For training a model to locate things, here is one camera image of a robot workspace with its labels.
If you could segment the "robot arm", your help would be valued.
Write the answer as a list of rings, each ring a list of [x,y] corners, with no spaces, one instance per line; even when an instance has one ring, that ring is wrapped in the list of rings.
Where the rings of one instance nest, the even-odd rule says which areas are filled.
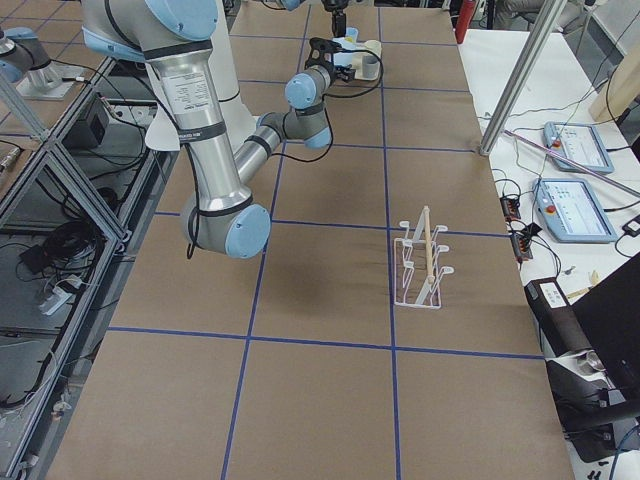
[[[261,1],[261,4],[272,10],[293,11],[301,7],[306,0],[273,0]],[[346,8],[349,0],[320,0],[319,4],[331,14],[331,29],[334,37],[345,37],[347,29]]]
[[[285,87],[286,113],[270,112],[254,132],[233,147],[215,82],[234,79],[224,8],[219,1],[85,1],[86,45],[118,60],[143,63],[153,82],[160,115],[170,133],[165,150],[184,148],[195,192],[181,213],[191,248],[231,258],[250,258],[263,250],[271,231],[267,209],[253,199],[248,181],[285,140],[308,148],[332,141],[325,97],[336,79],[354,71],[337,65],[344,52],[335,40],[313,37],[302,72]]]

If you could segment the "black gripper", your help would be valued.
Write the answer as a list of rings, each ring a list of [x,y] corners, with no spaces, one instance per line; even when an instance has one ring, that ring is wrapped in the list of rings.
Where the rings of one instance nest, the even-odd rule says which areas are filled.
[[[331,13],[331,28],[334,36],[346,35],[346,14],[343,12],[349,0],[322,0],[322,5]]]
[[[356,70],[352,68],[350,65],[344,66],[334,66],[328,69],[330,76],[330,83],[334,84],[336,81],[341,81],[344,83],[350,83],[355,79]]]

